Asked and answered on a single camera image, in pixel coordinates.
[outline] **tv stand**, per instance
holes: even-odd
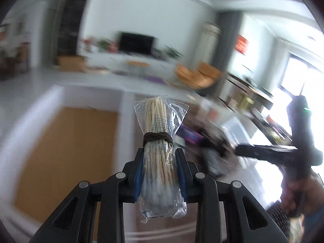
[[[126,53],[88,53],[82,52],[87,57],[87,65],[90,67],[105,67],[111,71],[129,71],[128,62],[145,62],[149,65],[146,74],[161,77],[164,80],[175,77],[174,70],[177,61],[164,61],[153,56],[132,55]]]

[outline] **orange cushion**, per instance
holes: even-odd
[[[178,63],[175,71],[176,75],[182,79],[192,79],[192,71],[187,69],[184,65]]]
[[[221,71],[211,65],[208,65],[206,62],[200,62],[198,71],[205,76],[213,78],[215,80],[219,79],[222,75]]]
[[[186,85],[187,87],[189,88],[192,88],[192,89],[200,89],[200,86],[198,86],[197,84],[195,84],[193,81],[191,80],[182,80],[180,79],[180,81]]]
[[[206,76],[201,76],[201,77],[196,77],[193,82],[198,85],[200,88],[207,88],[209,86],[211,86],[215,80],[210,78],[210,77],[206,77]]]

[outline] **plastic bag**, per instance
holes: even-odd
[[[189,106],[166,97],[134,102],[134,109],[143,134],[167,132],[173,137]],[[179,188],[176,160],[172,145],[165,140],[147,142],[142,167],[140,210],[146,223],[152,217],[181,218],[187,213]]]
[[[233,116],[227,122],[223,123],[221,127],[233,149],[235,149],[239,144],[251,144],[250,137],[237,117]],[[249,158],[249,160],[246,157],[241,156],[238,156],[238,158],[239,163],[244,170],[249,166],[249,161],[254,161],[252,158]]]

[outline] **table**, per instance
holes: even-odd
[[[234,74],[228,74],[226,80],[229,81],[235,87],[228,95],[226,100],[223,100],[221,98],[219,99],[232,111],[235,110],[232,107],[230,107],[230,102],[233,98],[235,98],[235,96],[239,92],[243,92],[245,95],[259,102],[262,106],[266,107],[267,109],[271,109],[271,107],[273,106],[273,99],[270,96],[257,89],[250,83],[246,82],[245,80],[241,79],[240,77],[237,77]]]

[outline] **person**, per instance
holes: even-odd
[[[313,173],[307,179],[298,181],[282,180],[281,209],[288,214],[296,209],[294,195],[298,191],[306,193],[304,214],[304,234],[302,242],[322,242],[324,233],[324,186],[320,177]]]

